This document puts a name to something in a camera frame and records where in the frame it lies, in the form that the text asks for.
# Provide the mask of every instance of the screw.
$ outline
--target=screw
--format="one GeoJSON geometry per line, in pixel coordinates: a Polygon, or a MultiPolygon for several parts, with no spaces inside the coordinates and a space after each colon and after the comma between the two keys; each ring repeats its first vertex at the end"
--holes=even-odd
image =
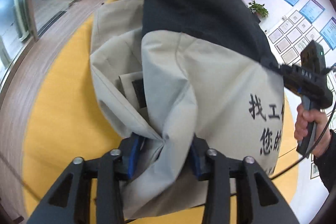
{"type": "Polygon", "coordinates": [[[254,157],[251,157],[251,156],[247,156],[244,160],[248,164],[253,164],[255,162],[254,157]]]}
{"type": "Polygon", "coordinates": [[[208,149],[207,154],[209,156],[217,156],[217,150],[213,149],[213,148],[210,148],[210,149],[208,149]]]}
{"type": "Polygon", "coordinates": [[[73,164],[81,164],[83,162],[83,158],[77,157],[73,159],[73,164]]]}
{"type": "Polygon", "coordinates": [[[113,149],[110,151],[111,156],[119,156],[121,154],[120,149],[113,149]]]}

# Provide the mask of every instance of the cable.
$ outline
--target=cable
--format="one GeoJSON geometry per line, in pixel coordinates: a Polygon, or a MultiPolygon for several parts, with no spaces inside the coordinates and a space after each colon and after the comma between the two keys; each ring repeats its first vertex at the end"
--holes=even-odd
{"type": "Polygon", "coordinates": [[[12,175],[20,182],[20,184],[24,187],[24,189],[27,190],[28,193],[32,195],[32,197],[36,201],[41,201],[41,198],[34,192],[32,188],[29,187],[27,183],[23,181],[21,176],[15,171],[14,167],[9,163],[9,161],[5,158],[5,156],[0,152],[0,159],[3,161],[3,163],[7,166],[7,168],[10,170],[12,175]]]}
{"type": "Polygon", "coordinates": [[[313,146],[306,152],[306,154],[304,156],[302,156],[302,158],[300,158],[299,160],[297,160],[296,162],[294,162],[293,164],[291,164],[289,167],[283,169],[281,172],[279,172],[275,176],[271,177],[271,180],[275,180],[278,177],[282,176],[284,173],[288,172],[293,167],[297,166],[300,162],[302,162],[306,157],[309,156],[310,153],[312,153],[312,151],[315,149],[315,147],[319,144],[320,140],[323,138],[323,135],[325,134],[325,132],[326,132],[326,130],[327,130],[327,128],[328,128],[328,126],[329,126],[329,124],[331,122],[331,119],[332,119],[332,117],[334,115],[335,108],[336,108],[336,102],[335,102],[333,110],[332,110],[332,112],[330,114],[330,118],[329,118],[327,124],[325,125],[325,127],[323,128],[320,137],[316,140],[316,142],[313,144],[313,146]]]}

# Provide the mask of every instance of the black sleeve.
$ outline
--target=black sleeve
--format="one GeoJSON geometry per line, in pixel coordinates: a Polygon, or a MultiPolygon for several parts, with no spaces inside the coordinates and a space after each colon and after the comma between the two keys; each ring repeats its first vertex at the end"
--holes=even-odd
{"type": "Polygon", "coordinates": [[[336,182],[336,136],[332,130],[330,130],[330,134],[331,140],[326,152],[319,158],[314,157],[314,163],[319,168],[321,180],[329,192],[336,182]]]}

